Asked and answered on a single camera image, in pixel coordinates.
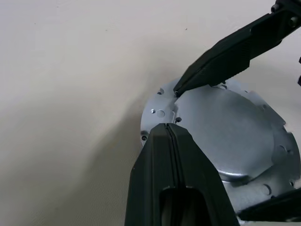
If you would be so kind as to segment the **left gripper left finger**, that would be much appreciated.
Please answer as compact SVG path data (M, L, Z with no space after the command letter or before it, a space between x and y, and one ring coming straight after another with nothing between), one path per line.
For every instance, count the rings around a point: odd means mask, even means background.
M165 195L178 186L174 145L168 124L151 131L130 174L126 225L160 226Z

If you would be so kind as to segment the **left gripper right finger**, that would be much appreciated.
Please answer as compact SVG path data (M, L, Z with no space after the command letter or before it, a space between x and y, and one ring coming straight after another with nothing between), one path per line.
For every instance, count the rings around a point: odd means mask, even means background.
M237 226L234 209L219 173L193 140L175 124L167 125L172 137L179 176L180 226Z

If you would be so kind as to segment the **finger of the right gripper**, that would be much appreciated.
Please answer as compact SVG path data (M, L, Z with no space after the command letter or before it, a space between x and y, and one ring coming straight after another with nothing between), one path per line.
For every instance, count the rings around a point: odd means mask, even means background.
M177 97L205 85L218 85L250 66L250 61L276 47L301 26L290 25L300 12L280 10L266 14L218 41L191 64L174 87Z
M242 210L238 217L244 221L300 222L301 190L295 189Z

